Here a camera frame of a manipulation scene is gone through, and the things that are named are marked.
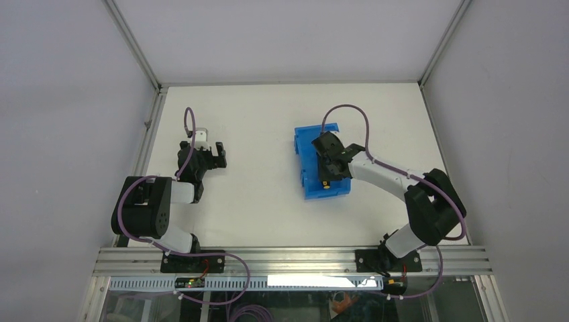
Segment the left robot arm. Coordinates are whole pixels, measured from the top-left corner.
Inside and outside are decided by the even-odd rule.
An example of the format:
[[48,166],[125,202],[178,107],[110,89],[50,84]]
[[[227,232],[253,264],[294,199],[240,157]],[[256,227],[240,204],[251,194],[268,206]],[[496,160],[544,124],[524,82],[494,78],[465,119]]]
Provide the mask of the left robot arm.
[[176,255],[176,264],[185,272],[198,270],[202,263],[197,236],[170,220],[172,204],[196,204],[204,191],[203,178],[209,170],[226,168],[222,142],[210,146],[182,141],[178,151],[179,178],[167,176],[129,176],[111,216],[111,229],[117,235],[153,244],[167,254]]

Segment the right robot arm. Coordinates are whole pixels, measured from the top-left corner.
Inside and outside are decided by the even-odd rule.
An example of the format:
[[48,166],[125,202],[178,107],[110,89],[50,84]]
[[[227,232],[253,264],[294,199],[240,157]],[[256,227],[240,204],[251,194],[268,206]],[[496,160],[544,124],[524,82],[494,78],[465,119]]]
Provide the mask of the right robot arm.
[[343,145],[332,131],[312,141],[322,181],[354,179],[370,183],[404,202],[408,223],[383,237],[376,265],[394,272],[405,256],[422,246],[437,246],[449,232],[465,226],[466,210],[447,174],[434,168],[415,172],[374,158],[367,147]]

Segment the blue plastic bin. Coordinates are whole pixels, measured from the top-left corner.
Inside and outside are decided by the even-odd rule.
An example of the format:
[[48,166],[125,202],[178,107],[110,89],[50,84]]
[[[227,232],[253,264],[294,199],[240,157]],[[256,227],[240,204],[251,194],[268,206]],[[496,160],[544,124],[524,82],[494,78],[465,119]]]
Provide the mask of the blue plastic bin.
[[294,129],[294,148],[299,157],[300,180],[305,200],[330,199],[348,195],[351,191],[349,178],[340,181],[328,181],[325,188],[318,176],[316,150],[311,143],[321,133],[321,125],[309,125]]

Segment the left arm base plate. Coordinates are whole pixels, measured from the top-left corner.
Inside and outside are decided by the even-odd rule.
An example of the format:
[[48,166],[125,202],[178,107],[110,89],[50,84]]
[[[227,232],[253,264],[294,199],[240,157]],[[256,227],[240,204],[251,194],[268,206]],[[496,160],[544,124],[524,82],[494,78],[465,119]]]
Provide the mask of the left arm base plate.
[[206,250],[202,251],[199,256],[193,257],[163,254],[160,272],[164,274],[202,274],[204,271],[213,274],[223,273],[225,254],[224,250]]

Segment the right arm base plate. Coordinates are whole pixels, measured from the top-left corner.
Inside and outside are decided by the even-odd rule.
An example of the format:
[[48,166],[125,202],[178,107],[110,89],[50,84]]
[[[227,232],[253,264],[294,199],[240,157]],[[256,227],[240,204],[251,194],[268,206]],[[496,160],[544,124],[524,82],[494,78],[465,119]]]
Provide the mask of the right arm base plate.
[[356,249],[354,251],[357,272],[403,273],[421,272],[423,266],[417,252],[397,258],[379,249]]

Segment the aluminium front rail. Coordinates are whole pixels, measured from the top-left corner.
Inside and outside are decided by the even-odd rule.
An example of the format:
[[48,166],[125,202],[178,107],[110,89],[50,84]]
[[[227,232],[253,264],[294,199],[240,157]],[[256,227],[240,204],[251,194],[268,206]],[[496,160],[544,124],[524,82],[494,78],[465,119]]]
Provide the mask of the aluminium front rail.
[[[225,248],[226,256],[209,262],[210,273],[218,276],[271,274],[361,275],[380,267],[374,246],[352,247],[267,247]],[[102,248],[93,276],[159,276],[171,260],[155,248]],[[409,276],[492,275],[493,268],[483,246],[443,245],[426,247],[408,255],[391,272]]]

